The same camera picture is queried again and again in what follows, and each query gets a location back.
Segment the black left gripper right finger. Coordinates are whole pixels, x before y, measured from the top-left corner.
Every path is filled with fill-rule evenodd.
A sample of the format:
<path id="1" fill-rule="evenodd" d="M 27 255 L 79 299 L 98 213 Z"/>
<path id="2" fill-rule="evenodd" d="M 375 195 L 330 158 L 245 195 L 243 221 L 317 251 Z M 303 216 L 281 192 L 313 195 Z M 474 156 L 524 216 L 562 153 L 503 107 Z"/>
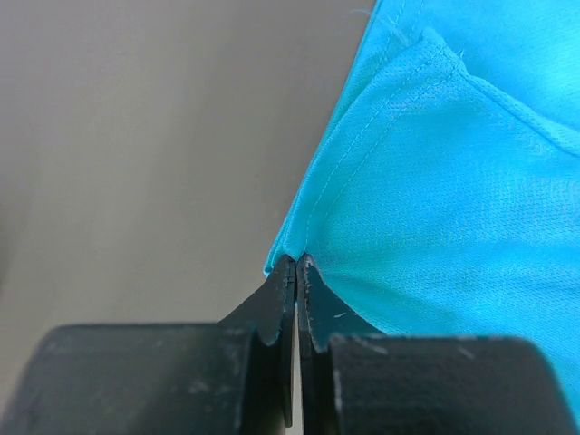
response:
<path id="1" fill-rule="evenodd" d="M 324 281 L 314 258 L 296 264 L 296 312 L 304 434 L 339 434 L 340 402 L 334 398 L 331 337 L 382 335 Z"/>

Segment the turquoise t shirt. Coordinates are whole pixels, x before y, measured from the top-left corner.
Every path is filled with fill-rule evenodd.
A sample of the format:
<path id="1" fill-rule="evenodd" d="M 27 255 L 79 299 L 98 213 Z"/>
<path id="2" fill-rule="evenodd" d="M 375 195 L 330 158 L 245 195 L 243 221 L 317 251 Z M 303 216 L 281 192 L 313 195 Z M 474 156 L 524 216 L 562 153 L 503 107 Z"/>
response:
<path id="1" fill-rule="evenodd" d="M 579 4 L 379 1 L 264 270 L 391 334 L 535 342 L 579 408 Z"/>

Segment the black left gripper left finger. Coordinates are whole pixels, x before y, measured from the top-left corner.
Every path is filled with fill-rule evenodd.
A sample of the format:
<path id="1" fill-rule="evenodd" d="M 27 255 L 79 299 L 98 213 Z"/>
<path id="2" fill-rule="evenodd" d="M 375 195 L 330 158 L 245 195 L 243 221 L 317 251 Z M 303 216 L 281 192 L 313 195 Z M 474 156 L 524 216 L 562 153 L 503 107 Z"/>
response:
<path id="1" fill-rule="evenodd" d="M 242 369 L 242 429 L 286 429 L 293 423 L 295 261 L 281 256 L 265 282 L 218 324 L 249 332 Z"/>

